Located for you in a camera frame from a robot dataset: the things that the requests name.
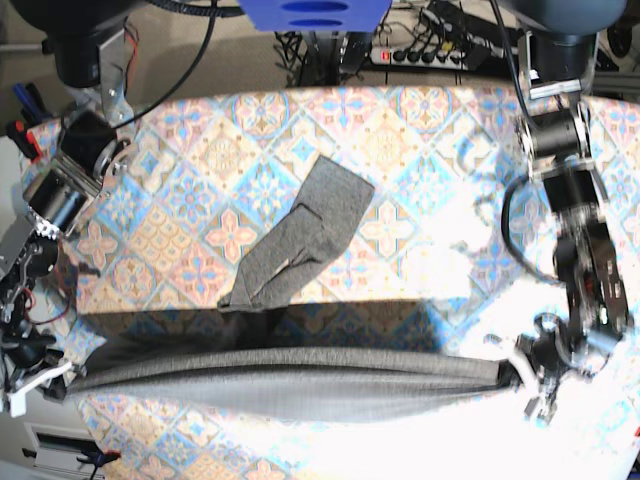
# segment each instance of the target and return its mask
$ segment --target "tiled pattern fabric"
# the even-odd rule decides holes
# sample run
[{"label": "tiled pattern fabric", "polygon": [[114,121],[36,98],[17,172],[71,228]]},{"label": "tiled pattern fabric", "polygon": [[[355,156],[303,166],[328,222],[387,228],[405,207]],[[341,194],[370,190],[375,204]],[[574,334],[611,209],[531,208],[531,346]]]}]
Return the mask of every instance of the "tiled pattern fabric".
[{"label": "tiled pattern fabric", "polygon": [[[277,343],[485,356],[485,333],[515,337],[532,330],[535,313],[566,311],[564,293],[526,277],[499,235],[505,185],[525,168],[513,135],[517,110],[509,90],[426,87],[300,90],[164,105],[143,120],[139,153],[113,194],[97,204],[80,238],[65,245],[60,269],[69,288],[77,285],[77,314],[56,326],[56,334],[75,361],[104,337],[125,331],[224,336],[215,312],[192,310],[213,308],[229,291],[242,255],[289,211],[323,154],[371,181],[376,195],[344,255],[296,294],[299,305],[279,325]],[[611,197],[609,227],[635,313],[639,128],[640,107],[592,101],[594,157]],[[56,131],[52,125],[36,130],[47,154],[55,149]],[[25,183],[35,168],[41,167],[25,172]],[[551,268],[555,225],[540,191],[528,188],[515,199],[512,229],[529,258]],[[79,273],[82,263],[100,275]],[[53,310],[61,308],[52,303]],[[98,328],[100,313],[114,311],[127,313]],[[640,425],[637,346],[621,365],[609,368],[619,396],[597,411],[592,428],[578,421],[563,427],[587,432],[588,445],[575,446],[576,455],[637,448],[631,437],[613,440],[615,432]],[[112,478],[378,478],[387,471],[385,461],[400,461],[371,451],[364,460],[369,473],[349,470],[354,456],[342,472],[326,470],[355,443],[362,442],[361,452],[382,448],[371,443],[377,441],[372,431],[356,440],[356,427],[122,396],[92,396],[79,410],[98,444],[123,454],[107,467]],[[396,442],[390,431],[379,432],[383,444]]]}]

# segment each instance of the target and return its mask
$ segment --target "table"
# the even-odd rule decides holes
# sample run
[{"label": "table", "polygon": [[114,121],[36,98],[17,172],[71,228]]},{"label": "table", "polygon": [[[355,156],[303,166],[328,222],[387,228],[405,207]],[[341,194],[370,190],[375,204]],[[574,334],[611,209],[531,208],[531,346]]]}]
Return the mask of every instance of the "table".
[{"label": "table", "polygon": [[[609,228],[637,313],[640,107],[589,103]],[[324,154],[376,194],[345,254],[292,299],[275,341],[499,358],[483,345],[486,333],[515,338],[533,331],[538,312],[566,314],[564,291],[526,276],[499,235],[505,185],[525,170],[517,112],[510,90],[430,87],[290,90],[158,108],[140,126],[127,174],[65,245],[62,278],[77,293],[54,328],[66,356],[82,361],[121,332],[228,335],[206,309]],[[56,133],[55,124],[36,130],[47,155]],[[554,228],[540,192],[515,199],[514,239],[541,268],[551,268]],[[100,276],[79,273],[83,262]],[[359,426],[124,396],[78,408],[97,443],[123,453],[106,467],[110,478],[623,479],[640,449],[639,378],[632,336],[593,384],[563,385],[546,429],[523,421],[522,391]]]}]

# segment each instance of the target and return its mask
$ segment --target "gray fabric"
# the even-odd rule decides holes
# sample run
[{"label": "gray fabric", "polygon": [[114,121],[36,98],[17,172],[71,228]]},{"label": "gray fabric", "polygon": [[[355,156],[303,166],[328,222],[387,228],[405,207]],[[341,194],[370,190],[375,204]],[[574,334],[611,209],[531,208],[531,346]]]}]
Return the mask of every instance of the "gray fabric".
[{"label": "gray fabric", "polygon": [[355,422],[418,414],[499,388],[499,364],[483,360],[355,348],[207,348],[206,342],[109,341],[89,357],[87,376],[71,384],[68,398],[125,394]]},{"label": "gray fabric", "polygon": [[286,306],[349,246],[374,188],[328,158],[319,157],[291,212],[240,260],[220,311]]}]

